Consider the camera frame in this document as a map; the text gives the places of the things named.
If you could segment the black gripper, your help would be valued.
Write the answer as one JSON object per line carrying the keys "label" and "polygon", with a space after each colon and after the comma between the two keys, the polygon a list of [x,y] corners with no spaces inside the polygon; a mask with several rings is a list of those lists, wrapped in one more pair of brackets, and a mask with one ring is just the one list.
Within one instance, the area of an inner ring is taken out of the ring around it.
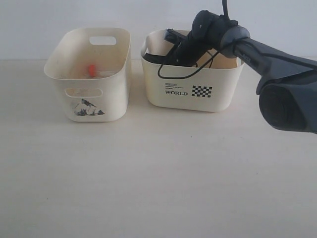
{"label": "black gripper", "polygon": [[180,46],[173,45],[165,56],[146,53],[143,59],[155,64],[192,67],[208,50],[219,49],[224,34],[236,26],[238,22],[226,15],[201,10]]}

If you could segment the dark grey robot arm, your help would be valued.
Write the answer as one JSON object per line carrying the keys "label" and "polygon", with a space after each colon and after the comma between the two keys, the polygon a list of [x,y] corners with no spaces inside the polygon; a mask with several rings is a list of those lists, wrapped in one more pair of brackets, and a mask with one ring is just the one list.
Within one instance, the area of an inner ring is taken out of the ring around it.
{"label": "dark grey robot arm", "polygon": [[229,17],[202,10],[191,30],[182,36],[167,29],[172,48],[165,56],[146,53],[144,59],[159,66],[192,67],[209,50],[239,58],[261,76],[256,89],[265,121],[277,130],[316,133],[317,63],[253,40],[249,31]]}

